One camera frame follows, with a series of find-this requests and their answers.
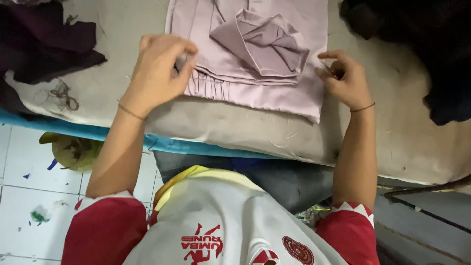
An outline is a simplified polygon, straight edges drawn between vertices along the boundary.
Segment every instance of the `fingernail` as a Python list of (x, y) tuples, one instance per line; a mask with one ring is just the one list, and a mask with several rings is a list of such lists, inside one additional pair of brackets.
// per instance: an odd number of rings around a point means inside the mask
[(188, 62), (190, 63), (191, 67), (195, 67), (196, 63), (198, 63), (198, 56), (193, 55)]

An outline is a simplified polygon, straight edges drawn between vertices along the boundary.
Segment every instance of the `bracelet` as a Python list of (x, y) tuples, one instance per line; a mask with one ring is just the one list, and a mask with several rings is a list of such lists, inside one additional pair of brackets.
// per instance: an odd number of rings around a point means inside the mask
[(366, 108), (361, 108), (361, 109), (357, 109), (357, 110), (351, 110), (350, 112), (358, 112), (358, 111), (362, 111), (362, 110), (365, 110), (367, 108), (371, 108), (373, 107), (374, 105), (376, 104), (376, 102), (373, 102), (373, 104), (367, 106)]
[(129, 115), (133, 116), (134, 118), (139, 119), (139, 120), (141, 120), (141, 121), (146, 121), (146, 120), (147, 120), (147, 117), (143, 118), (143, 117), (140, 117), (140, 116), (138, 116), (138, 115), (132, 113), (132, 112), (131, 112), (130, 110), (128, 110), (125, 106), (123, 106), (123, 105), (119, 102), (119, 100), (116, 100), (116, 101), (118, 102), (118, 107), (119, 107), (120, 109), (124, 110), (124, 112), (126, 112), (127, 114), (129, 114)]

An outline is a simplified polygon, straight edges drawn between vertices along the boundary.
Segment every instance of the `white tiled floor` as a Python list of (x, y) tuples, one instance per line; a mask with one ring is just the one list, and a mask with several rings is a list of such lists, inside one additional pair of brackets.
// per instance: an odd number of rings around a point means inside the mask
[[(90, 172), (61, 170), (59, 164), (47, 170), (54, 157), (50, 144), (39, 144), (43, 133), (0, 125), (0, 265), (60, 264), (73, 207), (87, 189)], [(146, 151), (134, 196), (148, 213), (161, 186), (154, 156)], [(30, 217), (37, 206), (44, 207), (50, 216), (49, 222), (39, 226)]]

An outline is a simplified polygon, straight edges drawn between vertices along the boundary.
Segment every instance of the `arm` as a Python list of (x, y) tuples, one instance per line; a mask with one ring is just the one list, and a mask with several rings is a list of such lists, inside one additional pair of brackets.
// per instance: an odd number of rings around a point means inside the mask
[(377, 181), (376, 128), (374, 107), (366, 108), (373, 102), (365, 70), (342, 50), (322, 53), (319, 58), (337, 59), (332, 64), (332, 73), (320, 69), (316, 72), (327, 90), (352, 111), (334, 170), (333, 203), (353, 201), (373, 209)]
[(86, 196), (134, 191), (138, 179), (144, 141), (145, 117), (154, 107), (182, 94), (195, 66), (188, 61), (179, 75), (172, 77), (175, 60), (183, 53), (195, 55), (196, 46), (172, 35), (145, 35), (130, 85), (120, 99), (103, 148), (93, 166)]

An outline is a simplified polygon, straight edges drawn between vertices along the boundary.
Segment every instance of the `red sleeve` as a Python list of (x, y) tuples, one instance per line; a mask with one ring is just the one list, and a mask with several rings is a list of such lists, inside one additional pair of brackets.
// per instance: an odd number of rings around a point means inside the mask
[(379, 265), (373, 213), (358, 203), (344, 202), (318, 223), (316, 233), (350, 265)]
[(84, 198), (75, 210), (61, 264), (122, 264), (147, 232), (146, 209), (130, 195)]

